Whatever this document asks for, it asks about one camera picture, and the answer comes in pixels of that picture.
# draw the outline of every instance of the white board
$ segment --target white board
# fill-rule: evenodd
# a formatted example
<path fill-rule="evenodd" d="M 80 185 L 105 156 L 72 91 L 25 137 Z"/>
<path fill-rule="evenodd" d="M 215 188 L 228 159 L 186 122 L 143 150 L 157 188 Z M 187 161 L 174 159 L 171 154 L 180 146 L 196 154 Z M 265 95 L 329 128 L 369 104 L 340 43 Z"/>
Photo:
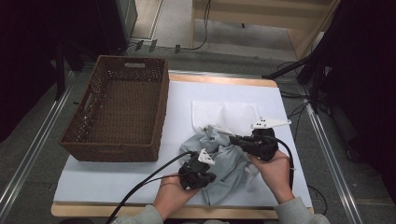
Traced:
<path fill-rule="evenodd" d="M 136 184 L 177 156 L 181 144 L 195 134 L 191 123 L 192 101 L 254 104 L 261 117 L 284 120 L 287 118 L 278 88 L 171 81 L 158 161 L 86 162 L 76 161 L 70 156 L 53 201 L 119 203 Z M 301 196 L 307 207 L 312 207 L 290 127 L 276 127 L 274 130 L 276 137 L 289 146 L 294 158 L 296 171 L 293 193 L 295 196 Z M 280 150 L 288 154 L 285 148 L 280 144 L 279 146 Z M 153 178 L 176 173 L 179 167 L 180 163 L 176 161 Z M 145 185 L 128 203 L 153 203 L 159 185 L 160 181 Z M 206 205 L 201 193 L 195 195 L 188 204 Z M 248 187 L 241 186 L 218 205 L 275 206 L 277 202 L 258 175 Z"/>

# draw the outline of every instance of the brown wicker basket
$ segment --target brown wicker basket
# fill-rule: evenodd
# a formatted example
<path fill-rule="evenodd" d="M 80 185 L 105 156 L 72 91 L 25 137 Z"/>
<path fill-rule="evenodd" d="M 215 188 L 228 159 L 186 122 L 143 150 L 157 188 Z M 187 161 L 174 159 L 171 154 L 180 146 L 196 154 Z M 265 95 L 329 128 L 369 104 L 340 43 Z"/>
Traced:
<path fill-rule="evenodd" d="M 100 56 L 60 145 L 79 161 L 156 161 L 167 61 Z"/>

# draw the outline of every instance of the metal rail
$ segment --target metal rail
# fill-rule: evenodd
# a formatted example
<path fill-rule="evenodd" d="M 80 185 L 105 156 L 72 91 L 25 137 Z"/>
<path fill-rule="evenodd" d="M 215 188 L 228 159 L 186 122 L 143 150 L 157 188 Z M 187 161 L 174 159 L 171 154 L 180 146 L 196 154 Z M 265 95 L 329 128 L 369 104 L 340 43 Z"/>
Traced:
<path fill-rule="evenodd" d="M 301 91 L 303 94 L 309 94 L 308 90 L 304 87 L 301 87 Z M 324 158 L 327 162 L 327 165 L 329 166 L 332 180 L 334 181 L 335 187 L 337 188 L 340 195 L 341 202 L 346 210 L 346 216 L 350 223 L 363 223 L 361 214 L 359 213 L 358 207 L 355 203 L 355 199 L 349 190 L 349 186 L 347 185 L 341 167 L 335 158 L 335 155 L 332 151 L 332 146 L 330 145 L 329 139 L 327 138 L 320 119 L 318 115 L 315 114 L 311 106 L 307 106 L 306 108 L 309 118 L 311 119 L 312 126 L 314 127 L 315 133 L 317 134 Z"/>
<path fill-rule="evenodd" d="M 61 98 L 54 102 L 52 108 L 50 109 L 47 117 L 45 118 L 43 124 L 35 136 L 32 144 L 29 146 L 25 156 L 23 157 L 20 166 L 15 172 L 14 176 L 8 181 L 5 189 L 1 194 L 0 199 L 0 223 L 4 223 L 6 221 L 6 217 L 11 209 L 12 204 L 14 204 L 23 183 L 25 182 L 27 176 L 32 170 L 33 165 L 35 164 L 35 160 L 38 157 L 38 154 L 41 151 L 44 143 L 47 140 L 47 137 L 58 118 L 59 114 L 64 107 L 64 103 L 67 100 L 67 97 L 70 94 L 70 91 L 73 86 L 73 82 L 75 80 L 76 75 L 73 72 L 70 72 L 66 78 L 66 83 L 69 83 L 66 91 L 61 96 Z"/>

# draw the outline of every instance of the gray sleeve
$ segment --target gray sleeve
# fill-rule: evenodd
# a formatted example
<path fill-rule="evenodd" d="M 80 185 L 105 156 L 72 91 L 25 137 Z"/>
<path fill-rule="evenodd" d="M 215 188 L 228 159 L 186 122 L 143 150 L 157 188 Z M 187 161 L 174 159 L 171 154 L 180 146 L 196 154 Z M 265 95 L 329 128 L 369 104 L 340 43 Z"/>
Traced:
<path fill-rule="evenodd" d="M 300 197 L 275 207 L 280 223 L 330 224 L 323 215 L 312 215 Z"/>
<path fill-rule="evenodd" d="M 113 224 L 163 224 L 163 218 L 152 205 L 146 205 L 145 209 L 134 217 L 118 217 Z"/>

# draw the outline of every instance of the wire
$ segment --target wire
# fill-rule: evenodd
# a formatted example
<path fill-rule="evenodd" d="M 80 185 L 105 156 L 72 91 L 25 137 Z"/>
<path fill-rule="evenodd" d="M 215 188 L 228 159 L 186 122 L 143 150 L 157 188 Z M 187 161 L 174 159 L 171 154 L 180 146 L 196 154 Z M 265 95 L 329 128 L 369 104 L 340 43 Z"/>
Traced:
<path fill-rule="evenodd" d="M 316 189 L 316 188 L 314 188 L 313 186 L 308 185 L 308 184 L 307 184 L 307 186 L 308 186 L 309 188 L 313 189 L 314 191 L 316 191 L 316 192 L 320 195 L 320 197 L 323 198 L 323 202 L 324 202 L 324 206 L 325 206 L 325 207 L 324 207 L 324 212 L 321 213 L 321 214 L 322 214 L 323 216 L 325 216 L 326 213 L 327 213 L 328 207 L 329 207 L 329 205 L 327 205 L 326 198 L 323 196 L 323 194 L 322 194 L 318 189 Z"/>
<path fill-rule="evenodd" d="M 297 108 L 295 108 L 289 115 L 288 115 L 288 119 L 291 119 L 293 116 L 299 114 L 300 112 L 296 112 L 296 110 L 298 110 L 299 108 L 306 107 L 307 105 L 311 104 L 310 101 L 304 102 L 301 105 L 297 106 Z"/>
<path fill-rule="evenodd" d="M 312 66 L 311 64 L 307 64 L 307 63 L 302 63 L 300 60 L 297 60 L 298 63 L 300 63 L 303 66 Z"/>
<path fill-rule="evenodd" d="M 154 173 L 152 173 L 151 175 L 149 175 L 146 179 L 144 179 L 142 182 L 138 183 L 136 186 L 134 186 L 133 189 L 131 189 L 131 191 L 129 191 L 126 196 L 122 199 L 122 201 L 119 203 L 119 205 L 116 207 L 116 209 L 114 209 L 113 213 L 111 214 L 111 216 L 108 218 L 106 224 L 109 224 L 113 218 L 116 216 L 116 214 L 120 211 L 120 209 L 125 205 L 126 201 L 135 193 L 137 192 L 140 188 L 142 188 L 144 185 L 147 184 L 147 182 L 156 174 L 158 174 L 161 170 L 163 170 L 165 167 L 167 167 L 168 165 L 170 165 L 171 163 L 173 163 L 174 161 L 177 161 L 178 159 L 186 156 L 186 155 L 193 155 L 196 152 L 192 152 L 192 151 L 188 151 L 188 152 L 184 152 L 178 156 L 176 156 L 175 158 L 173 158 L 172 160 L 170 160 L 168 163 L 166 163 L 165 165 L 163 165 L 162 167 L 160 167 L 158 170 L 156 170 Z"/>
<path fill-rule="evenodd" d="M 282 66 L 283 64 L 286 64 L 286 63 L 296 63 L 296 62 L 284 62 L 284 63 L 280 63 L 280 64 L 277 66 L 276 71 L 279 71 L 280 66 Z M 294 73 L 298 76 L 298 73 L 297 73 L 296 69 L 294 69 L 293 71 L 294 71 Z"/>
<path fill-rule="evenodd" d="M 288 147 L 288 145 L 286 145 L 286 143 L 284 143 L 282 140 L 280 140 L 278 138 L 275 138 L 275 137 L 272 137 L 272 136 L 267 136 L 267 135 L 260 136 L 260 137 L 276 141 L 276 142 L 280 143 L 288 151 L 289 158 L 290 158 L 289 159 L 289 165 L 290 165 L 289 185 L 290 185 L 290 188 L 293 189 L 293 179 L 294 179 L 294 170 L 295 170 L 295 168 L 294 168 L 293 155 L 291 154 L 290 148 Z"/>
<path fill-rule="evenodd" d="M 298 132 L 298 126 L 299 126 L 299 124 L 300 124 L 300 118 L 301 118 L 301 115 L 303 114 L 303 111 L 306 109 L 306 106 L 304 106 L 303 107 L 303 109 L 301 109 L 300 110 L 300 115 L 298 116 L 298 118 L 297 118 L 297 124 L 296 124 L 296 131 L 294 132 L 294 142 L 296 142 L 296 139 L 297 139 L 297 132 Z"/>
<path fill-rule="evenodd" d="M 208 19 L 209 19 L 209 13 L 210 13 L 210 2 L 211 2 L 211 0 L 208 0 L 208 1 L 207 1 L 206 8 L 205 8 L 205 13 L 204 13 L 204 26 L 205 26 L 205 39 L 204 39 L 204 41 L 203 41 L 202 44 L 201 44 L 199 47 L 197 47 L 197 48 L 193 48 L 193 49 L 181 48 L 180 50 L 197 50 L 197 49 L 200 49 L 200 48 L 206 43 L 206 40 L 207 40 L 207 21 L 208 21 Z M 128 56 L 130 56 L 130 54 L 129 54 L 129 49 L 130 49 L 131 47 L 135 46 L 135 44 L 136 44 L 136 43 L 133 43 L 133 44 L 130 45 L 130 46 L 128 47 L 128 49 L 126 50 Z M 151 48 L 150 45 L 142 45 L 142 46 L 145 47 L 145 48 Z M 177 49 L 177 48 L 172 48 L 172 47 L 161 47 L 161 46 L 156 46 L 156 47 L 154 47 L 154 48 L 156 48 L 156 49 Z"/>
<path fill-rule="evenodd" d="M 155 179 L 152 179 L 152 180 L 146 182 L 143 186 L 145 186 L 145 185 L 147 185 L 147 184 L 149 184 L 149 183 L 151 183 L 153 181 L 156 181 L 156 180 L 159 180 L 159 179 L 164 179 L 164 178 L 167 178 L 167 177 L 172 177 L 172 176 L 183 176 L 183 175 L 164 175 L 164 176 L 161 176 L 161 177 L 158 177 L 158 178 L 155 178 Z"/>
<path fill-rule="evenodd" d="M 285 98 L 304 98 L 309 99 L 309 95 L 301 95 L 297 93 L 287 92 L 287 91 L 280 91 L 281 96 Z"/>

